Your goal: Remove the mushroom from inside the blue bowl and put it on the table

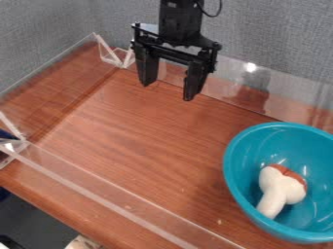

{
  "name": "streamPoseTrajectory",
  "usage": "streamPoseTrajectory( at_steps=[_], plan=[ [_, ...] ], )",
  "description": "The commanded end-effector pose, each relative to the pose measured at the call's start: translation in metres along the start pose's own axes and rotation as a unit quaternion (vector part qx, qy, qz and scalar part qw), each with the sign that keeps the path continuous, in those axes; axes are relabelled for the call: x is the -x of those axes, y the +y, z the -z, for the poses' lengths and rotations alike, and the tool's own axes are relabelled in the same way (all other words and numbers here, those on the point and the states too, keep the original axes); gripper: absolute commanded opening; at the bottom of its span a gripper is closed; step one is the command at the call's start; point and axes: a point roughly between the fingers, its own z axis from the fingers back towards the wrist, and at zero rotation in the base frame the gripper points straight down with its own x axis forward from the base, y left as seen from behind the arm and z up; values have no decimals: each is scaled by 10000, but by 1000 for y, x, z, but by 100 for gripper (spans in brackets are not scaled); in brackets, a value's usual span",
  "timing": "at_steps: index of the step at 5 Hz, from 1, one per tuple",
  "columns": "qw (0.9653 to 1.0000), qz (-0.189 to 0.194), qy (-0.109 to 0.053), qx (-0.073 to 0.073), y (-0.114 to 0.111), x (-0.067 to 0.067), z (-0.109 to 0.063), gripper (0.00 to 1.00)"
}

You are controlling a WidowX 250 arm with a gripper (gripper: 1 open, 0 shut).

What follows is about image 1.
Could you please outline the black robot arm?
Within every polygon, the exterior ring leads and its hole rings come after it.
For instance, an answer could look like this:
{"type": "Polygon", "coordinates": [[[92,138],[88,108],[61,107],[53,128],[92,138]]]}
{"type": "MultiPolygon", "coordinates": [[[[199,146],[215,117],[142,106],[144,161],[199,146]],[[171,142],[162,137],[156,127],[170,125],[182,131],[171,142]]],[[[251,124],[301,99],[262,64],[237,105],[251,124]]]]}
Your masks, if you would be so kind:
{"type": "Polygon", "coordinates": [[[158,80],[160,59],[187,66],[183,79],[183,100],[190,101],[202,91],[209,74],[215,71],[217,54],[222,45],[200,33],[204,0],[160,0],[159,23],[134,22],[131,48],[135,54],[139,81],[144,87],[158,80]]]}

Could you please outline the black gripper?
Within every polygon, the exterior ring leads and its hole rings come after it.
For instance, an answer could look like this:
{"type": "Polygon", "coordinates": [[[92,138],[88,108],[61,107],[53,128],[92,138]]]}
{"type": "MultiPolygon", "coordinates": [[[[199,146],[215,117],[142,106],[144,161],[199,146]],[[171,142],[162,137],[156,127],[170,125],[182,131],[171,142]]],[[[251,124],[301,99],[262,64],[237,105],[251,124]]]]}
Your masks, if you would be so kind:
{"type": "Polygon", "coordinates": [[[147,87],[158,80],[160,58],[188,65],[183,80],[183,100],[192,100],[202,91],[207,72],[214,72],[221,44],[202,34],[194,35],[184,41],[170,40],[158,33],[155,24],[138,22],[131,27],[134,29],[131,48],[135,52],[142,85],[147,87]]]}

